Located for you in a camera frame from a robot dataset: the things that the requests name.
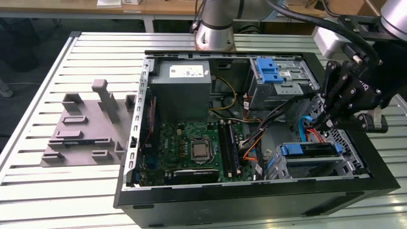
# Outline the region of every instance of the table leg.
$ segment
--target table leg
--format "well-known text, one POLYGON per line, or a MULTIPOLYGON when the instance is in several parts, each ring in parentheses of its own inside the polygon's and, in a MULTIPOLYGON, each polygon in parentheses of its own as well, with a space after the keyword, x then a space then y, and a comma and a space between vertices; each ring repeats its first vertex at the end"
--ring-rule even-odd
POLYGON ((144 21, 144 28, 145 32, 153 33, 153 16, 152 15, 142 15, 142 21, 144 21))

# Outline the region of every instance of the aluminum table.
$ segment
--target aluminum table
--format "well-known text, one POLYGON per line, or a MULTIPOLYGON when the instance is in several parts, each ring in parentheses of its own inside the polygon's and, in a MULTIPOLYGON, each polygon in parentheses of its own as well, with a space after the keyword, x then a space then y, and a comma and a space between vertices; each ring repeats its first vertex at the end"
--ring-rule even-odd
MULTIPOLYGON (((310 36, 236 35, 238 51, 313 52, 310 36)), ((109 82, 116 99, 136 93, 144 50, 193 50, 190 34, 88 33, 69 37, 44 83, 0 155, 0 228, 137 228, 113 195, 118 165, 41 168, 41 154, 60 118, 65 93, 97 99, 93 79, 109 82)), ((230 222, 193 228, 407 228, 407 106, 400 96, 384 109, 389 129, 370 134, 372 143, 401 188, 369 198, 334 214, 230 222)))

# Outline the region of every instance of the metal case frame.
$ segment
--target metal case frame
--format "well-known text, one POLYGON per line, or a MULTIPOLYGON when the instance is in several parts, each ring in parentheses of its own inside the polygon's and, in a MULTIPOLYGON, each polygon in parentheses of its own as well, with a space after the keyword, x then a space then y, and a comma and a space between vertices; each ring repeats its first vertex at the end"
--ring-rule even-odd
MULTIPOLYGON (((322 85, 324 68, 313 53, 286 52, 202 52, 146 51, 170 56, 188 53, 205 55, 297 55, 322 85)), ((124 159, 113 207, 121 209, 140 227, 197 225, 229 221, 326 215, 369 197, 400 188, 378 153, 364 133, 345 131, 370 178, 306 180, 304 182, 262 182, 261 185, 209 186, 200 188, 158 188, 122 190, 124 159)))

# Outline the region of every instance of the orange wire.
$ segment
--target orange wire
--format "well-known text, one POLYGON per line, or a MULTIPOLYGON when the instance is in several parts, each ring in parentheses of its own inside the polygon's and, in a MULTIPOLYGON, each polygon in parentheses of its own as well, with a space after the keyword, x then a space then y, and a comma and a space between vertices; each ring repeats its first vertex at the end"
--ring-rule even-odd
POLYGON ((318 142, 325 142, 324 139, 322 139, 322 137, 320 136, 320 134, 316 132, 314 129, 306 129, 306 131, 308 131, 310 134, 313 134, 313 136, 316 137, 316 139, 317 139, 318 142))
POLYGON ((321 137, 321 135, 318 134, 318 132, 314 130, 314 129, 312 129, 312 131, 316 133, 316 135, 318 136, 318 139, 320 139, 320 141, 321 142, 325 142, 325 140, 324 140, 324 138, 321 137))
POLYGON ((248 152, 252 150, 252 148, 254 147, 254 145, 257 144, 257 142, 260 141, 261 137, 262 137, 264 133, 261 134, 261 136, 256 139, 254 143, 252 144, 252 146, 248 148, 245 154, 242 155, 242 160, 250 160, 253 159, 252 157, 246 157, 248 152))
POLYGON ((245 121, 249 121, 249 122, 250 122, 253 119, 248 119, 248 118, 245 117, 246 112, 248 112, 248 110, 244 110, 242 119, 244 119, 245 121))

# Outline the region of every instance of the floor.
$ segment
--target floor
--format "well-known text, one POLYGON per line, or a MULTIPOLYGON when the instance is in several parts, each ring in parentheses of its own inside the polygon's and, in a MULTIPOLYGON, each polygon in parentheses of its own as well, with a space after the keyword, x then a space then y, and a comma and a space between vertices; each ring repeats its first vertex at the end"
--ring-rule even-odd
MULTIPOLYGON (((20 118, 34 96, 37 88, 46 76, 58 52, 64 46, 70 31, 96 32, 144 32, 140 20, 61 20, 61 26, 54 27, 50 19, 30 20, 41 43, 33 47, 33 53, 38 60, 38 66, 29 72, 17 73, 0 61, 0 79, 12 83, 10 98, 0 96, 0 135, 10 135, 18 124, 20 118)), ((0 151, 6 144, 8 138, 0 137, 0 151)))

